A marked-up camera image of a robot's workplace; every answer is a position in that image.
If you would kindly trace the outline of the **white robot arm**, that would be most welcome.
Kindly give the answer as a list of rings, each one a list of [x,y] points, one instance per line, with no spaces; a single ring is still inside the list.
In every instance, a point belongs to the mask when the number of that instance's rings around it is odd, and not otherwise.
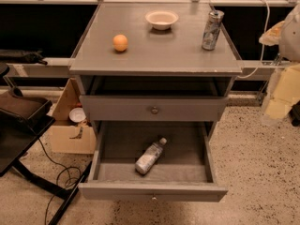
[[[271,75],[262,103],[262,120],[273,124],[285,118],[300,101],[300,5],[296,5],[284,21],[264,32],[259,42],[278,45],[279,57],[286,59]]]

